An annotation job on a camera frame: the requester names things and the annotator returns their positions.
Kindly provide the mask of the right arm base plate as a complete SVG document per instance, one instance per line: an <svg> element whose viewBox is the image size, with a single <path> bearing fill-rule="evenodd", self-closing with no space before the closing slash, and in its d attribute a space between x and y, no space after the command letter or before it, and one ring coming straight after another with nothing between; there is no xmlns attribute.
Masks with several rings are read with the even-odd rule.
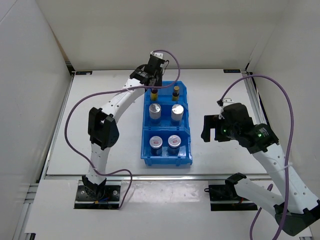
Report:
<svg viewBox="0 0 320 240"><path fill-rule="evenodd" d="M231 196L225 185L212 184L204 189L209 194L210 210L212 212L257 211L253 202L239 196Z"/></svg>

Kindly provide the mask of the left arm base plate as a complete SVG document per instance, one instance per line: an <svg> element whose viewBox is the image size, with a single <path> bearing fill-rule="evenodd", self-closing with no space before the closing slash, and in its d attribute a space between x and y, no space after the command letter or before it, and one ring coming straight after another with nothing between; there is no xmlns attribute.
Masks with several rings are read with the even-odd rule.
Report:
<svg viewBox="0 0 320 240"><path fill-rule="evenodd" d="M73 208L78 210L116 210L120 206L121 185L120 182L107 181L102 196L92 198L80 181Z"/></svg>

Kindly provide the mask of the brown bottle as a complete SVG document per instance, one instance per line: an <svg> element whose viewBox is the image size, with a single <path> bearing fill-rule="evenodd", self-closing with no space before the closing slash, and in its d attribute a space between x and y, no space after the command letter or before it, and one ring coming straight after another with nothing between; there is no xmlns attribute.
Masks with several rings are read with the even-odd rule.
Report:
<svg viewBox="0 0 320 240"><path fill-rule="evenodd" d="M155 102L158 99L158 89L152 89L150 91L150 100Z"/></svg>
<svg viewBox="0 0 320 240"><path fill-rule="evenodd" d="M179 100L179 96L180 96L180 87L176 85L173 87L171 100L174 102L177 102Z"/></svg>

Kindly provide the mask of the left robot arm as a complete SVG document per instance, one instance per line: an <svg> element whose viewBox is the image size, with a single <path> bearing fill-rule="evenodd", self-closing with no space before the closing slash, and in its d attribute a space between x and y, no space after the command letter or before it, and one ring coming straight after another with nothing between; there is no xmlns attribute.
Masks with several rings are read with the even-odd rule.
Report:
<svg viewBox="0 0 320 240"><path fill-rule="evenodd" d="M90 167L87 174L82 177L82 182L86 193L93 200L101 200L105 195L106 165L110 149L120 136L117 126L120 117L137 98L145 93L145 86L160 87L162 85L165 62L162 53L151 53L148 63L137 67L129 75L122 87L123 92L115 94L102 107L93 107L89 111Z"/></svg>

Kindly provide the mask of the grey-lid spice jar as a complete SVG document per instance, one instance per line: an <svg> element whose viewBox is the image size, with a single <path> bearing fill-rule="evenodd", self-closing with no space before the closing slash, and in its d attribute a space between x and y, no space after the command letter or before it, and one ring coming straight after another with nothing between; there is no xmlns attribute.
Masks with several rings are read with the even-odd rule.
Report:
<svg viewBox="0 0 320 240"><path fill-rule="evenodd" d="M149 140L150 152L153 156L162 155L163 140L160 136L152 136Z"/></svg>
<svg viewBox="0 0 320 240"><path fill-rule="evenodd" d="M179 151L180 151L180 146L182 143L181 138L178 135L171 135L168 138L168 147L167 147L167 151L170 155L178 155Z"/></svg>

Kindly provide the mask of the white blue can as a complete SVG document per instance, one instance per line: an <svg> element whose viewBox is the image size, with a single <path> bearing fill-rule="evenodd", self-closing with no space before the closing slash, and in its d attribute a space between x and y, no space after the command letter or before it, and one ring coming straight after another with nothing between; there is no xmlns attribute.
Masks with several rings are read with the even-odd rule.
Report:
<svg viewBox="0 0 320 240"><path fill-rule="evenodd" d="M171 108L171 123L179 126L182 123L184 107L181 104L174 104Z"/></svg>
<svg viewBox="0 0 320 240"><path fill-rule="evenodd" d="M161 122L161 114L162 108L161 105L158 103L152 103L149 106L149 119L150 122L154 125L157 125Z"/></svg>

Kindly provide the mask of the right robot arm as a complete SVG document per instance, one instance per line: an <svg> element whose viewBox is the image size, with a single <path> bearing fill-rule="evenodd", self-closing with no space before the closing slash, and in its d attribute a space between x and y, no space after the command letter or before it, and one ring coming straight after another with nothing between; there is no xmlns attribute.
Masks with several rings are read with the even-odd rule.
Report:
<svg viewBox="0 0 320 240"><path fill-rule="evenodd" d="M280 194L253 183L242 173L225 180L224 193L230 200L247 199L272 215L281 230L296 236L320 218L320 200L295 169L286 163L286 155L273 130L266 124L254 124L247 107L233 103L220 114L205 115L201 138L210 142L211 130L217 142L235 140L263 166Z"/></svg>

